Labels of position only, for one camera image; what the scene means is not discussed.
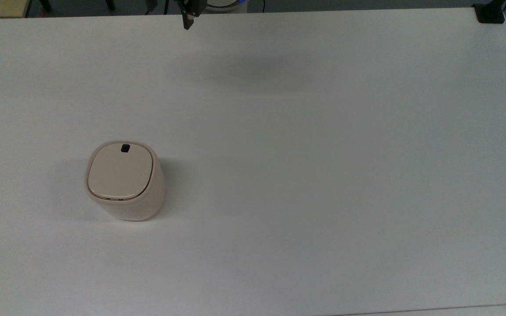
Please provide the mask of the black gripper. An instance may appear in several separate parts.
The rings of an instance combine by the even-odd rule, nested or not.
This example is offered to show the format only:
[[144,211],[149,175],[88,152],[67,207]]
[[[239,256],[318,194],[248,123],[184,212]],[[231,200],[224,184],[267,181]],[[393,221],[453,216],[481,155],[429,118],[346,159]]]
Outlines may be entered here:
[[192,20],[197,17],[196,13],[202,13],[205,10],[204,0],[175,0],[175,3],[180,8],[185,30],[189,30],[192,26]]

